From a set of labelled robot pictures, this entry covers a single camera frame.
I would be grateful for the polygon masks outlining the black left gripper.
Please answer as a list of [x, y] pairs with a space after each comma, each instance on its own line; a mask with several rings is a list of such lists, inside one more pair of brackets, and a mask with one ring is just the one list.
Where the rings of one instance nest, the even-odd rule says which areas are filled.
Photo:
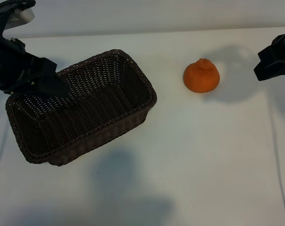
[[67, 97], [69, 85], [57, 75], [56, 67], [47, 58], [27, 53], [22, 41], [0, 37], [0, 90], [4, 93], [25, 92], [42, 71], [38, 92], [47, 97]]

